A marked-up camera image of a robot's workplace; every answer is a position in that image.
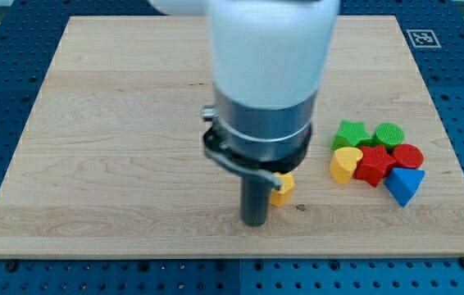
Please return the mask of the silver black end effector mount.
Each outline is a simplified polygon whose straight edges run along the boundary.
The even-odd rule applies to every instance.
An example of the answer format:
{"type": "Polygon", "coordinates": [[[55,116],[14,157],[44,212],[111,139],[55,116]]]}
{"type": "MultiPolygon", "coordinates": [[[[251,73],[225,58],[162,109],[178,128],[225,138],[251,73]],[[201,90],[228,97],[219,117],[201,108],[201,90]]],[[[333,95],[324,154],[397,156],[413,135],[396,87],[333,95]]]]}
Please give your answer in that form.
{"type": "Polygon", "coordinates": [[[205,155],[244,179],[279,189],[276,172],[296,169],[307,154],[312,136],[316,93],[299,102],[251,106],[214,88],[215,102],[201,110],[212,126],[203,135],[205,155]]]}

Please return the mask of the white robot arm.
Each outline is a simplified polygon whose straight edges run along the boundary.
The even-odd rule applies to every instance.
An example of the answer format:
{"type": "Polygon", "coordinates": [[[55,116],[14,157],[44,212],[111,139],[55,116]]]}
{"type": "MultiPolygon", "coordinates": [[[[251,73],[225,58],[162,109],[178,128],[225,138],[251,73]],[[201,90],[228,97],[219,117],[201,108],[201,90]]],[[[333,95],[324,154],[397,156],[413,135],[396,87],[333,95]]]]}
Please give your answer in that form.
{"type": "Polygon", "coordinates": [[[204,152],[240,177],[241,221],[263,225],[280,176],[307,154],[339,1],[153,0],[152,7],[207,18],[215,99],[201,112],[210,123],[204,152]]]}

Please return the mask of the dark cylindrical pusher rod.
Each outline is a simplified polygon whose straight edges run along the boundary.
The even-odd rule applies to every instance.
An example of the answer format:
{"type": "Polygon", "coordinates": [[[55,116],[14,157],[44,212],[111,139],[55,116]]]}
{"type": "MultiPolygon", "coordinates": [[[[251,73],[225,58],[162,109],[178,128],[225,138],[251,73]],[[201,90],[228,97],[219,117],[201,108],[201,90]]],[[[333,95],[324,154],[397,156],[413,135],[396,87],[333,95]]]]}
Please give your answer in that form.
{"type": "Polygon", "coordinates": [[[271,177],[271,172],[263,170],[241,179],[240,218],[248,226],[258,227],[266,222],[272,190],[271,177]]]}

